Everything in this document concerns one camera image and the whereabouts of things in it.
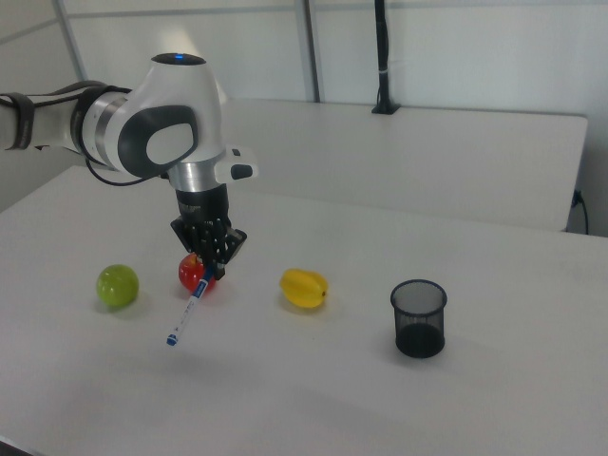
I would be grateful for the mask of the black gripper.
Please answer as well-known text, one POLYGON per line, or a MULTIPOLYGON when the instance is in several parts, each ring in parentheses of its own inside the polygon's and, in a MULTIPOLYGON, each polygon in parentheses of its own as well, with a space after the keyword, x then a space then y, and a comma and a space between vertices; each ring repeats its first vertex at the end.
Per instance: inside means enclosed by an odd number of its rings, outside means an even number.
POLYGON ((202 192, 176 191, 180 216, 171 227, 185 250, 221 280, 225 265, 237 254, 247 235, 229 219, 227 187, 220 185, 202 192))

